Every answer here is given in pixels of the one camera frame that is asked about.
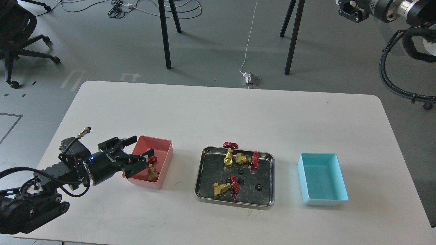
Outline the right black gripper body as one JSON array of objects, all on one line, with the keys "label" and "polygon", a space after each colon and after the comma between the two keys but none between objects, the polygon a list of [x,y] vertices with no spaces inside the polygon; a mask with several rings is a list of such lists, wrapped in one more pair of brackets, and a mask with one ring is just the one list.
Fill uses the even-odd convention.
[{"label": "right black gripper body", "polygon": [[360,8],[354,0],[338,0],[338,14],[355,23],[369,18],[369,13]]}]

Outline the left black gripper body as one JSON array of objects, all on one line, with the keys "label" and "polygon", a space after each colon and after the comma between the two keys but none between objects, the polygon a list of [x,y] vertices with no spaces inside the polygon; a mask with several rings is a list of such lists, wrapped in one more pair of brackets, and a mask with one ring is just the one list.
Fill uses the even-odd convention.
[{"label": "left black gripper body", "polygon": [[92,154],[85,166],[93,186],[112,177],[116,172],[123,171],[123,164],[128,161],[123,149],[118,147],[119,138],[111,138],[98,144],[98,152]]}]

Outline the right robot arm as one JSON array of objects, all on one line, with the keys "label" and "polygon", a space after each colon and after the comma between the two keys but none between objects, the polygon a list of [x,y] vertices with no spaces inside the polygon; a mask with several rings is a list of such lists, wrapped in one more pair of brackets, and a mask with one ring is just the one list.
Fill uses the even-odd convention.
[{"label": "right robot arm", "polygon": [[409,57],[427,63],[436,61],[431,46],[435,44],[435,1],[434,0],[337,0],[339,15],[355,23],[366,20],[370,15],[384,23],[404,18],[408,29],[398,30],[389,39],[382,51],[379,73],[383,84],[394,94],[409,99],[411,103],[423,102],[425,110],[435,105],[435,96],[411,93],[397,87],[388,77],[386,60],[397,42]]}]

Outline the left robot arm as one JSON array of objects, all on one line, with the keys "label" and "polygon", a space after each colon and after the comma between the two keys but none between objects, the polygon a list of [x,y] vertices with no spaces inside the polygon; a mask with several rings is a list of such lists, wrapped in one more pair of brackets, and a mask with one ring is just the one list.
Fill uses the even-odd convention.
[{"label": "left robot arm", "polygon": [[76,190],[80,185],[87,192],[95,186],[122,171],[130,178],[146,169],[147,163],[154,158],[154,149],[139,154],[126,154],[124,147],[137,142],[134,135],[130,138],[111,138],[98,144],[99,151],[91,154],[79,137],[70,137],[61,141],[59,163],[46,169],[13,167],[1,171],[1,177],[20,171],[31,171],[34,176],[22,186],[1,191],[1,233],[30,233],[46,223],[66,213],[70,204],[62,201],[61,189],[71,197],[64,186]]}]

